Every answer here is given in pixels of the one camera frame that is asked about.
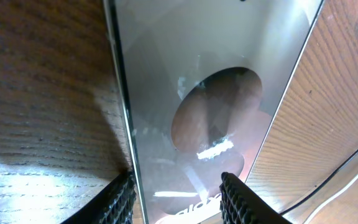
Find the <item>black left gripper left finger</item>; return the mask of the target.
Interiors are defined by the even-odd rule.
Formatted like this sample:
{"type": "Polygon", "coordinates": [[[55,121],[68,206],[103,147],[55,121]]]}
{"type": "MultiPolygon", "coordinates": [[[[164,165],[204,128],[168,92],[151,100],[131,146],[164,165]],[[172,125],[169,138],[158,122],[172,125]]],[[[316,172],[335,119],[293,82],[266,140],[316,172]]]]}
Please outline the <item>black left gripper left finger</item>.
{"type": "Polygon", "coordinates": [[[134,174],[119,174],[83,208],[62,224],[133,224],[134,174]]]}

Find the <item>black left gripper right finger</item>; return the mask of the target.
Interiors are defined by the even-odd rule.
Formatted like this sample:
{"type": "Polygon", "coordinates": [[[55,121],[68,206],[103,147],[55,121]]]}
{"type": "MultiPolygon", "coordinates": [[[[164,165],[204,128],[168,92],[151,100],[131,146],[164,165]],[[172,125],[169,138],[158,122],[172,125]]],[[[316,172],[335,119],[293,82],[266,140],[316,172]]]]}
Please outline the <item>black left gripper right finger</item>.
{"type": "Polygon", "coordinates": [[[224,224],[291,224],[232,173],[221,174],[220,211],[224,224]]]}

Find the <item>Samsung Galaxy smartphone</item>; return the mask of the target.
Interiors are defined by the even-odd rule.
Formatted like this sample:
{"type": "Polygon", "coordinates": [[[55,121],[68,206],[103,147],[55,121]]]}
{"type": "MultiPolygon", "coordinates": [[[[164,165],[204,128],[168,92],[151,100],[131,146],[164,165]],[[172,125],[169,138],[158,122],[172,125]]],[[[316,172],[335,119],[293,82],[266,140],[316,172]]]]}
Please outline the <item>Samsung Galaxy smartphone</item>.
{"type": "Polygon", "coordinates": [[[103,3],[145,223],[219,212],[246,181],[323,8],[316,0],[103,3]]]}

